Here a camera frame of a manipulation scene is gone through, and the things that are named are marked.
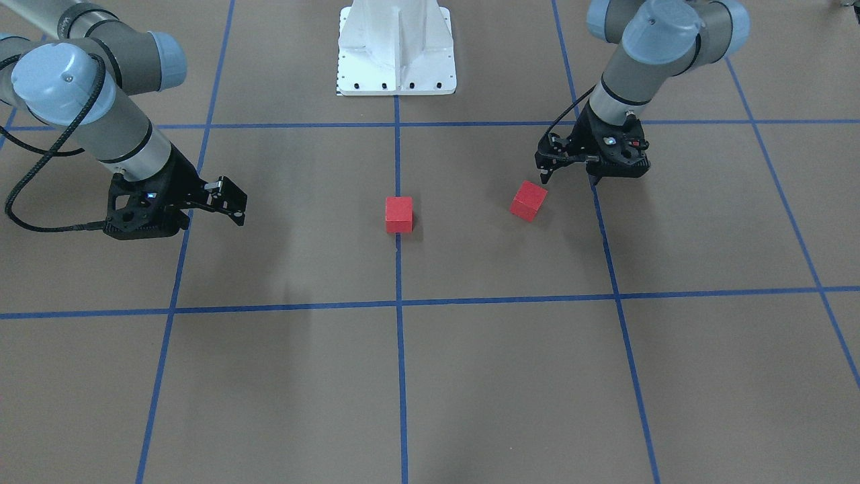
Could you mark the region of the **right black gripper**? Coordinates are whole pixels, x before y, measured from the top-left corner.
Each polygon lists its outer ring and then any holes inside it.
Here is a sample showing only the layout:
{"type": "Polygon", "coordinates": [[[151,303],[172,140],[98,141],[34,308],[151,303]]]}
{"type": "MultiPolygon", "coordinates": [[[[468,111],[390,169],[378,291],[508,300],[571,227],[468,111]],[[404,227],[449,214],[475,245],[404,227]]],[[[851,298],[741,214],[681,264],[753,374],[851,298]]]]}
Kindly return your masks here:
{"type": "Polygon", "coordinates": [[[196,168],[175,146],[166,164],[153,177],[128,181],[113,175],[102,232],[117,240],[169,238],[187,229],[182,208],[202,193],[196,168]]]}

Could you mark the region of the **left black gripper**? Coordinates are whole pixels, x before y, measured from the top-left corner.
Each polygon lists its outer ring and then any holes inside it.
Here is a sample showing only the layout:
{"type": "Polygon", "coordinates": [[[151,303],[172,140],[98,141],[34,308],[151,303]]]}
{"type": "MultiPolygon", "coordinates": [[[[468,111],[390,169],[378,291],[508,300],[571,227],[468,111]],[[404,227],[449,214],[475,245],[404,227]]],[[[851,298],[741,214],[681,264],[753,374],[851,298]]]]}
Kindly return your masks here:
{"type": "Polygon", "coordinates": [[[615,125],[586,107],[571,132],[571,155],[585,163],[594,184],[604,177],[642,177],[651,168],[648,147],[635,114],[623,114],[621,124],[615,125]]]}

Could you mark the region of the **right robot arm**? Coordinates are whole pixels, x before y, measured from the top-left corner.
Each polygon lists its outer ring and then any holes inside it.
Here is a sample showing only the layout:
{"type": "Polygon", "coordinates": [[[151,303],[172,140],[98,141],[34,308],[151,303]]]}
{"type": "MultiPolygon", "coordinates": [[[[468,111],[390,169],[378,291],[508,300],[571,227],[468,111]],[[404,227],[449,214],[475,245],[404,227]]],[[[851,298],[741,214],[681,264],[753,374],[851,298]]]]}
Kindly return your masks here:
{"type": "Polygon", "coordinates": [[[183,207],[206,197],[205,183],[175,145],[132,101],[166,91],[187,76],[180,43],[163,32],[142,32],[99,4],[84,1],[4,1],[3,6],[55,37],[42,42],[2,35],[2,102],[27,111],[60,132],[40,149],[2,135],[39,156],[12,187],[3,211],[37,233],[101,231],[119,240],[168,238],[188,228],[183,207]],[[61,227],[26,223],[13,205],[56,157],[89,153],[111,172],[102,220],[61,227]]]}

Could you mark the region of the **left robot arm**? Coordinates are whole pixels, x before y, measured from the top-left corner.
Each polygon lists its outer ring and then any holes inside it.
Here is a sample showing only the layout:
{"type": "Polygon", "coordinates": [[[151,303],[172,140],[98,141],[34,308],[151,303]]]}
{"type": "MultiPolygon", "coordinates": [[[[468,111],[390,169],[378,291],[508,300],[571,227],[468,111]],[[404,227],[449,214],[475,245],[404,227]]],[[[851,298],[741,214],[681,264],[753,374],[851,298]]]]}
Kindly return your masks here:
{"type": "Polygon", "coordinates": [[[593,1],[593,36],[615,52],[568,136],[567,151],[583,160],[592,184],[648,171],[640,116],[667,79],[737,52],[750,34],[738,1],[593,1]]]}

